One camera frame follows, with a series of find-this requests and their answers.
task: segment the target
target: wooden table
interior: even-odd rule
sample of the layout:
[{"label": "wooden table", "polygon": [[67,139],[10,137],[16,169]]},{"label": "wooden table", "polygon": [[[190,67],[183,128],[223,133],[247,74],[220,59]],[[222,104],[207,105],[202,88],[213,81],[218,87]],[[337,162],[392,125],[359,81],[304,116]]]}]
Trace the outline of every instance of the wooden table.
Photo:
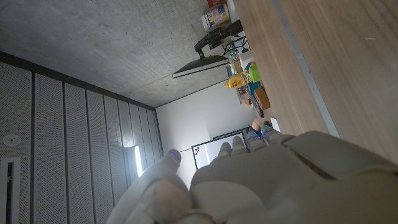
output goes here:
[{"label": "wooden table", "polygon": [[234,3],[282,132],[329,133],[310,74],[340,137],[398,163],[398,1]]}]

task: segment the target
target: yellow object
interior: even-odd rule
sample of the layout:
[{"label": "yellow object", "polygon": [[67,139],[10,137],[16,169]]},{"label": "yellow object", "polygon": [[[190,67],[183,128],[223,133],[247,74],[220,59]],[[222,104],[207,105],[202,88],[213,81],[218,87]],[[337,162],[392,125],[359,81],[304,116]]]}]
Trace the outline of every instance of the yellow object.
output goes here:
[{"label": "yellow object", "polygon": [[242,75],[243,75],[243,73],[239,73],[239,74],[231,76],[228,79],[228,81],[224,84],[224,87],[237,88],[237,87],[243,85],[244,81],[243,81]]}]

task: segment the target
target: acoustic wall panel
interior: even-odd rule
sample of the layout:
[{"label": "acoustic wall panel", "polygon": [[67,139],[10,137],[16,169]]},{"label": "acoustic wall panel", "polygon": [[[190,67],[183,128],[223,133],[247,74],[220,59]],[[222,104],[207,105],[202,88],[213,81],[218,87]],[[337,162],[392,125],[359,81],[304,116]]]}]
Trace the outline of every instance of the acoustic wall panel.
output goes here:
[{"label": "acoustic wall panel", "polygon": [[0,142],[0,157],[21,158],[19,223],[29,223],[32,72],[0,62],[0,96],[0,139],[21,138],[14,147]]},{"label": "acoustic wall panel", "polygon": [[126,170],[120,134],[118,101],[104,96],[106,129],[108,132],[109,156],[111,160],[112,188],[116,204],[127,190]]},{"label": "acoustic wall panel", "polygon": [[156,125],[157,143],[159,144],[159,150],[160,150],[160,157],[163,157],[164,151],[163,151],[163,146],[162,146],[162,138],[160,137],[159,123],[157,121],[156,111],[154,111],[154,119],[155,119],[155,125]]},{"label": "acoustic wall panel", "polygon": [[97,223],[106,223],[113,209],[111,171],[103,96],[86,91],[91,165],[94,185],[94,206]]},{"label": "acoustic wall panel", "polygon": [[67,223],[62,82],[35,76],[34,223]]},{"label": "acoustic wall panel", "polygon": [[141,120],[142,138],[144,140],[145,156],[147,160],[147,166],[155,163],[154,152],[152,150],[152,141],[150,140],[150,131],[147,117],[147,110],[145,108],[139,108],[139,118]]},{"label": "acoustic wall panel", "polygon": [[94,223],[85,90],[65,84],[70,224]]},{"label": "acoustic wall panel", "polygon": [[156,131],[156,125],[155,125],[154,112],[147,110],[147,116],[148,116],[148,123],[149,123],[150,140],[151,140],[152,149],[154,152],[154,159],[155,159],[155,162],[157,162],[157,161],[159,161],[161,155],[160,155],[159,142],[157,140],[157,131]]},{"label": "acoustic wall panel", "polygon": [[134,137],[134,145],[139,147],[142,170],[145,170],[147,168],[147,161],[145,157],[144,140],[142,138],[141,121],[139,119],[139,110],[138,106],[136,105],[129,105],[129,106],[130,106],[132,135]]},{"label": "acoustic wall panel", "polygon": [[130,111],[129,105],[126,102],[118,100],[119,105],[119,118],[120,118],[120,127],[122,131],[122,142],[123,142],[123,154],[124,154],[124,163],[128,166],[126,169],[127,173],[127,184],[128,186],[131,185],[131,174],[130,172],[137,172],[135,166],[129,166],[128,155],[125,150],[127,147],[134,146],[134,140],[132,138],[132,131],[131,131],[131,122],[130,122]]}]

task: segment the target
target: orange object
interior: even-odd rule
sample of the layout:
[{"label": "orange object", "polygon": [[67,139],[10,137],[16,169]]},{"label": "orange object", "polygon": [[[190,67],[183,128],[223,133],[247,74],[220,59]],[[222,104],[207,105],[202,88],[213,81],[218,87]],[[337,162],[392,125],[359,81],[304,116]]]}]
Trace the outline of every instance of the orange object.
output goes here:
[{"label": "orange object", "polygon": [[254,97],[259,103],[259,106],[262,110],[268,109],[271,107],[269,103],[267,93],[262,88],[256,88],[254,90]]}]

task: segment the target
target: dark wall trim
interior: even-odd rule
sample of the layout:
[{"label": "dark wall trim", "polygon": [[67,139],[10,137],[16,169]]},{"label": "dark wall trim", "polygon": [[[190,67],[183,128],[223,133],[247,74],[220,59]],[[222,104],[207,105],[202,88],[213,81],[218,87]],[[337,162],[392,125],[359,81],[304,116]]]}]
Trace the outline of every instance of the dark wall trim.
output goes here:
[{"label": "dark wall trim", "polygon": [[15,66],[15,67],[18,67],[18,68],[22,68],[22,69],[25,69],[25,70],[28,70],[28,71],[31,71],[31,72],[34,72],[34,73],[38,73],[38,74],[44,75],[46,77],[53,78],[55,80],[60,80],[61,82],[69,83],[71,85],[75,85],[75,86],[84,88],[84,89],[89,90],[89,91],[93,91],[93,92],[96,92],[96,93],[99,93],[99,94],[102,94],[102,95],[105,95],[105,96],[109,96],[109,97],[115,98],[117,100],[125,101],[126,103],[130,103],[132,105],[140,106],[142,108],[145,108],[145,109],[148,109],[148,110],[151,110],[151,111],[155,111],[155,108],[153,108],[153,107],[151,107],[149,105],[140,103],[140,102],[138,102],[136,100],[132,100],[130,98],[127,98],[125,96],[119,95],[119,94],[114,93],[112,91],[105,90],[105,89],[100,88],[98,86],[89,84],[87,82],[83,82],[83,81],[81,81],[81,80],[79,80],[77,78],[73,78],[73,77],[70,77],[68,75],[64,75],[64,74],[62,74],[60,72],[56,72],[56,71],[51,70],[49,68],[45,68],[45,67],[43,67],[41,65],[37,65],[35,63],[28,62],[27,60],[21,59],[19,57],[15,57],[15,56],[13,56],[11,54],[7,54],[7,53],[4,53],[2,51],[0,51],[0,62],[4,62],[4,63],[7,63],[9,65],[12,65],[12,66]]}]

